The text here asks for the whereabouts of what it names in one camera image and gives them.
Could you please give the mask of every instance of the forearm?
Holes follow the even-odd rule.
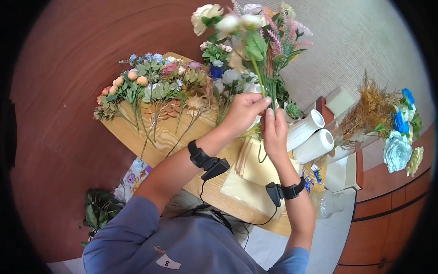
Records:
[[[196,140],[196,145],[210,157],[216,156],[235,136],[220,125]],[[187,147],[159,163],[143,181],[135,195],[151,200],[162,212],[170,198],[178,193],[202,169],[190,160]]]
[[[279,160],[274,163],[274,166],[277,169],[280,183],[283,187],[300,183],[300,177],[289,158]],[[285,206],[292,228],[292,234],[286,250],[293,247],[302,247],[310,250],[315,229],[315,213],[307,191],[304,189],[298,194],[297,198],[286,200]]]

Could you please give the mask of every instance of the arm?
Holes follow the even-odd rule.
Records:
[[[247,130],[270,102],[271,98],[262,99],[259,93],[237,94],[224,121],[197,139],[196,145],[210,157],[216,156],[229,142]],[[192,163],[185,147],[159,163],[134,195],[149,199],[161,213],[170,198],[201,170]]]
[[[276,111],[276,117],[271,109],[266,111],[261,127],[265,151],[284,187],[300,183],[300,177],[291,164],[286,150],[287,128],[284,113],[280,109]],[[315,213],[307,191],[303,190],[297,198],[286,200],[285,205],[292,228],[285,253],[294,247],[302,247],[310,251],[315,230]]]

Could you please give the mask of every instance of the ribbed white vase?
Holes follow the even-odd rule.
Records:
[[[323,128],[313,134],[304,143],[293,150],[293,157],[300,163],[308,163],[321,155],[330,152],[335,145],[333,136],[327,129]]]
[[[315,131],[323,128],[324,118],[317,110],[311,110],[303,120],[289,127],[287,133],[287,151],[291,151],[306,141]]]

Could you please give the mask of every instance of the hand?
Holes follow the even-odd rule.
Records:
[[[236,138],[254,123],[256,116],[261,115],[270,103],[271,98],[263,98],[260,93],[237,94],[220,126]]]
[[[261,118],[261,137],[265,147],[266,154],[275,165],[276,162],[281,162],[289,158],[287,154],[287,123],[283,110],[276,108],[276,116],[274,111],[269,108]]]

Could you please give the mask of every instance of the dried grass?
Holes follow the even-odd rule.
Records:
[[[391,111],[395,112],[394,105],[400,104],[398,93],[387,93],[386,87],[379,88],[375,80],[368,77],[366,70],[359,93],[360,101],[332,132],[335,138],[342,136],[343,140],[347,140],[355,133],[367,134],[373,132],[379,124],[392,128]],[[383,132],[379,132],[379,136],[383,137]]]

